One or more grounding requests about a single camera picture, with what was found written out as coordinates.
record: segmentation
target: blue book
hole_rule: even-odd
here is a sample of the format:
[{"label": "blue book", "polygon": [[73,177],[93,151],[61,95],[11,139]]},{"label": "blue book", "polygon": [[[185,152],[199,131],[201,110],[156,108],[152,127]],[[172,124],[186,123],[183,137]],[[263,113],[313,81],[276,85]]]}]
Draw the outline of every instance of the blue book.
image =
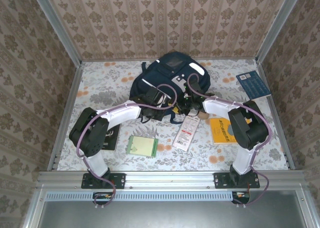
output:
[{"label": "blue book", "polygon": [[243,87],[250,100],[271,95],[270,90],[267,88],[266,84],[262,81],[255,70],[238,74],[236,75],[236,78],[240,82],[240,85]]}]

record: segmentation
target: green card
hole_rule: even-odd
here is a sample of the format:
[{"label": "green card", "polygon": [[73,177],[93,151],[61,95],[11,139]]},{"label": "green card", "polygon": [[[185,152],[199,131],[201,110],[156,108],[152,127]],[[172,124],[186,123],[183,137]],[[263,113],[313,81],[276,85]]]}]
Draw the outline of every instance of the green card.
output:
[{"label": "green card", "polygon": [[126,153],[138,156],[155,157],[157,146],[158,139],[131,135]]}]

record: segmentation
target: floral tablecloth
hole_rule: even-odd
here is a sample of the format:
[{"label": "floral tablecloth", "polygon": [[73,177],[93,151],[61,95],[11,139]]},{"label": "floral tablecloth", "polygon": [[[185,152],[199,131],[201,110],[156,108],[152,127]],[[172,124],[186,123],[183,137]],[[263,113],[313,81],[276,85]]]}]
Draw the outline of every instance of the floral tablecloth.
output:
[{"label": "floral tablecloth", "polygon": [[[231,101],[249,100],[236,75],[256,70],[254,60],[198,60],[209,72],[211,87],[208,92]],[[129,99],[130,87],[141,72],[141,61],[87,62],[73,107],[67,134],[82,110],[106,109]],[[264,117],[270,123],[272,141],[258,153],[254,166],[258,170],[287,170],[285,156],[273,123],[266,98],[256,100]],[[187,152],[172,146],[180,125],[171,124],[169,116],[163,121],[140,119],[121,124],[115,151],[102,151],[104,161],[112,171],[217,171],[228,170],[236,157],[238,144],[213,144],[209,120],[201,120]],[[155,157],[126,154],[129,137],[157,138]],[[86,167],[76,155],[76,148],[66,136],[58,170],[83,171]]]}]

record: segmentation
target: black backpack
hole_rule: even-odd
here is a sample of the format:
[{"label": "black backpack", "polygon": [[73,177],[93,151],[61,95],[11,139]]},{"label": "black backpack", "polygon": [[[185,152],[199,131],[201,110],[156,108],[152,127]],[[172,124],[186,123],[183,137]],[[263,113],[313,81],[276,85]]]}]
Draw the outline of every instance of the black backpack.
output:
[{"label": "black backpack", "polygon": [[[210,76],[207,70],[190,56],[175,51],[155,60],[148,68],[146,68],[146,62],[143,62],[142,73],[133,81],[130,99],[145,94],[152,86],[157,87],[161,84],[172,86],[179,97],[185,93],[184,84],[192,73],[198,74],[198,84],[205,93],[210,87]],[[159,90],[172,98],[175,95],[170,88],[165,86],[160,87]],[[171,115],[171,123],[180,123],[174,121],[175,113],[172,109],[166,111],[165,115]]]}]

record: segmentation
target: patterned wallpaper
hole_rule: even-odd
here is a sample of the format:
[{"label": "patterned wallpaper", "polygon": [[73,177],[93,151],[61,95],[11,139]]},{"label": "patterned wallpaper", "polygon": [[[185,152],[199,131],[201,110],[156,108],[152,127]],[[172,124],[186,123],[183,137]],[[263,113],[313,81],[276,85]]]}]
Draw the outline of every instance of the patterned wallpaper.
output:
[{"label": "patterned wallpaper", "polygon": [[36,0],[0,0],[0,227],[19,227],[28,210],[74,72]]},{"label": "patterned wallpaper", "polygon": [[298,0],[262,66],[296,168],[320,208],[320,0]]},{"label": "patterned wallpaper", "polygon": [[254,57],[284,0],[50,0],[82,59]]}]

